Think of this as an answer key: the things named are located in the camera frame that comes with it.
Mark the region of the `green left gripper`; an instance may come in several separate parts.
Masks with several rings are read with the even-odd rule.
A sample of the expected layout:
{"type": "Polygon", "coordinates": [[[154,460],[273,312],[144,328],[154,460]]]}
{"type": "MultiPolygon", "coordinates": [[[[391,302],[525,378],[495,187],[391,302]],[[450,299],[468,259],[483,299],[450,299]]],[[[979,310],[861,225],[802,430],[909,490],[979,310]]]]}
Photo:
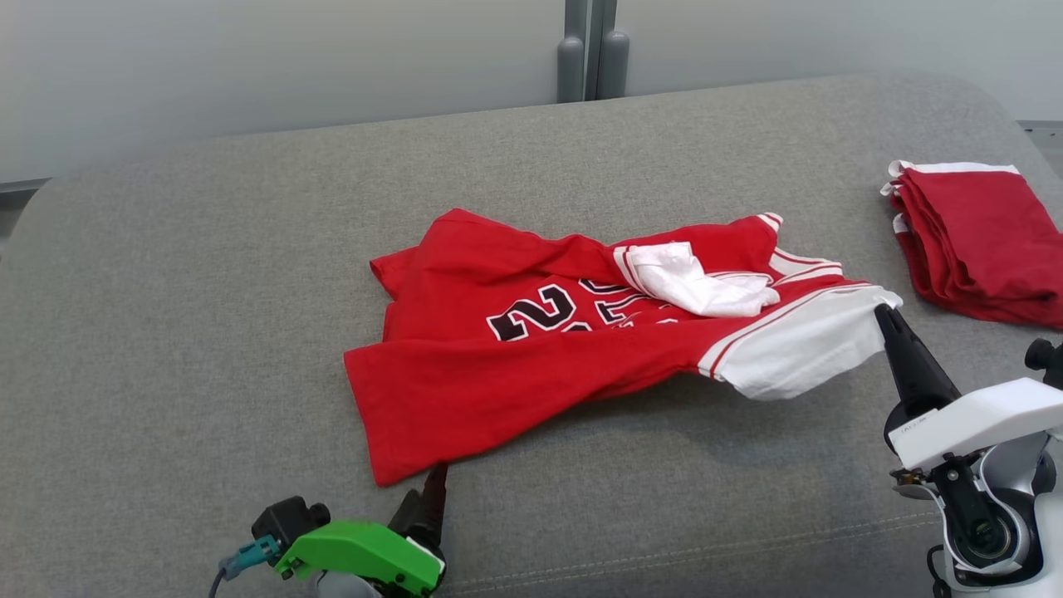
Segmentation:
{"type": "Polygon", "coordinates": [[[428,597],[440,586],[448,505],[448,463],[433,467],[422,492],[410,489],[388,522],[334,520],[301,535],[280,556],[282,579],[311,574],[348,574],[384,595],[428,597]]]}

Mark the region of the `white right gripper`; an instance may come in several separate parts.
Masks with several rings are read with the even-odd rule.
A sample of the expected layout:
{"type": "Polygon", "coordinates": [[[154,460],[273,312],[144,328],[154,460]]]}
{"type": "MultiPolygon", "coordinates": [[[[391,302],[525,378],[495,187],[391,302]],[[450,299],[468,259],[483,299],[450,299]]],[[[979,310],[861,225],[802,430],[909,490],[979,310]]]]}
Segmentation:
{"type": "Polygon", "coordinates": [[[887,435],[904,469],[929,472],[946,454],[967,457],[1062,424],[1062,391],[1020,378],[962,396],[899,310],[879,304],[874,317],[899,394],[887,420],[910,421],[887,435]]]}

